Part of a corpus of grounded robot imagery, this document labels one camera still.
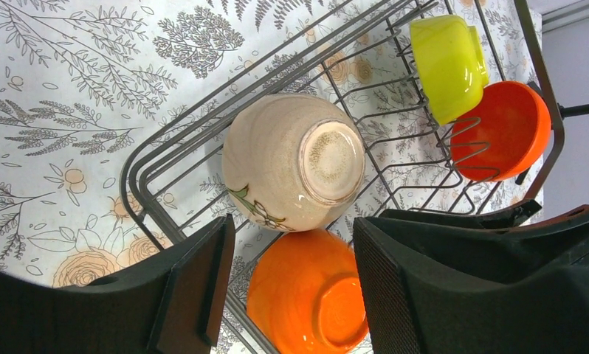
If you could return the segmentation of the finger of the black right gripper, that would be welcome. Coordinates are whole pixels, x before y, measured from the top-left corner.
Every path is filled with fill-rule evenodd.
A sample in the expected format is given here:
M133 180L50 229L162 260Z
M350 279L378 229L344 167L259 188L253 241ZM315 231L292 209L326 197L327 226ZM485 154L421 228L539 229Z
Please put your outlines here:
M542 208L534 199L524 199L504 209L479 215L386 209L379 217L468 229L508 229L520 226Z

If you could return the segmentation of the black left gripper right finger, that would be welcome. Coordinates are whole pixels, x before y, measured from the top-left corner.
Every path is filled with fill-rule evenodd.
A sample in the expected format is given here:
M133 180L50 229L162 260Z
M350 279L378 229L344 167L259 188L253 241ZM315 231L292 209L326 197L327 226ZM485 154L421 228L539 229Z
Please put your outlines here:
M375 353L589 353L589 205L468 229L354 221Z

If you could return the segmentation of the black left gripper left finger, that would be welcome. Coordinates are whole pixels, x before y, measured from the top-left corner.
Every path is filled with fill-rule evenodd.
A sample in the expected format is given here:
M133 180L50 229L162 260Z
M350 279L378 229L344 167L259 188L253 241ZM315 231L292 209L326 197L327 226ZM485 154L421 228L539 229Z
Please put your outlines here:
M226 215L83 287L0 272L0 353L208 353L218 343L234 246Z

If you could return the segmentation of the orange bowl front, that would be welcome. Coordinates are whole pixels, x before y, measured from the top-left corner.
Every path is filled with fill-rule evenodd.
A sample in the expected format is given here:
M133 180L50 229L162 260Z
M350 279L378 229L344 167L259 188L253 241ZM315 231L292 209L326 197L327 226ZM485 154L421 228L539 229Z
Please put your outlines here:
M279 353L348 353L369 332L353 249L324 229L280 236L252 273L247 315Z

